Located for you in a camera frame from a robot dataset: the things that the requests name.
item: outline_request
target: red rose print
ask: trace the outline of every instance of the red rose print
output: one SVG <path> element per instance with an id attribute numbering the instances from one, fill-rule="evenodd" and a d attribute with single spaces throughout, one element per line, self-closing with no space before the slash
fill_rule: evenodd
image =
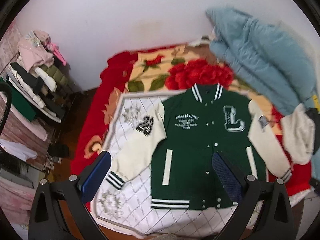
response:
<path id="1" fill-rule="evenodd" d="M 188 89 L 195 83 L 214 85 L 220 83 L 228 88 L 233 81 L 233 71 L 225 64 L 209 65 L 204 59 L 179 63 L 168 70 L 170 76 L 165 86 L 170 90 Z"/>

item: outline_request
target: jacket sleeve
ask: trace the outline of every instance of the jacket sleeve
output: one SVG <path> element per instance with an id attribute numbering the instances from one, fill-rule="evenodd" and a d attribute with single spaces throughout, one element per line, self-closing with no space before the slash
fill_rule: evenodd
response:
<path id="1" fill-rule="evenodd" d="M 248 109 L 252 118 L 248 133 L 249 140 L 268 170 L 286 183 L 292 176 L 287 156 L 257 103 L 251 100 Z"/>
<path id="2" fill-rule="evenodd" d="M 143 116 L 130 139 L 112 159 L 106 180 L 116 189 L 120 190 L 125 182 L 135 178 L 151 163 L 158 143 L 166 138 L 163 120 L 164 106 L 159 103 Z"/>

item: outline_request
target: number patch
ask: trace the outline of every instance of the number patch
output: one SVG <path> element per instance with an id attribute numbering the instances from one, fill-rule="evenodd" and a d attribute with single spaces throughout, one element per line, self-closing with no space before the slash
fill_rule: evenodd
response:
<path id="1" fill-rule="evenodd" d="M 143 122 L 137 126 L 136 130 L 138 130 L 143 135 L 148 136 L 151 133 L 152 126 L 153 117 L 147 115 L 143 118 Z"/>
<path id="2" fill-rule="evenodd" d="M 236 120 L 236 109 L 233 106 L 224 106 L 223 112 L 226 119 L 224 127 L 228 132 L 241 132 L 245 129 L 244 121 Z"/>

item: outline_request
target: blue puffer jacket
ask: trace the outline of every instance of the blue puffer jacket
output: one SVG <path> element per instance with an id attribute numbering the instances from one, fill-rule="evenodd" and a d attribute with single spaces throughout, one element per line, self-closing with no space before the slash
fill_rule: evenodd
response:
<path id="1" fill-rule="evenodd" d="M 315 107 L 316 77 L 303 49 L 286 32 L 234 8 L 210 8 L 218 40 L 210 50 L 265 95 L 283 115 L 303 102 Z"/>

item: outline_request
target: green clothing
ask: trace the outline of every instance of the green clothing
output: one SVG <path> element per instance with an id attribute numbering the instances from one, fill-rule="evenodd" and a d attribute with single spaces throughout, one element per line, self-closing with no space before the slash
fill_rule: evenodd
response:
<path id="1" fill-rule="evenodd" d="M 12 92 L 12 104 L 14 107 L 28 120 L 32 121 L 36 118 L 36 112 L 29 105 L 28 101 L 18 92 L 14 87 L 10 85 Z"/>
<path id="2" fill-rule="evenodd" d="M 106 180 L 121 189 L 151 163 L 151 208 L 202 210 L 235 204 L 212 167 L 215 152 L 259 180 L 266 180 L 266 164 L 289 178 L 290 164 L 256 106 L 219 84 L 195 84 L 148 112 Z"/>
<path id="3" fill-rule="evenodd" d="M 68 78 L 64 74 L 62 74 L 62 72 L 55 65 L 52 65 L 50 67 L 42 65 L 40 68 L 44 72 L 46 72 L 48 76 L 52 77 L 57 84 L 63 87 L 68 84 Z"/>

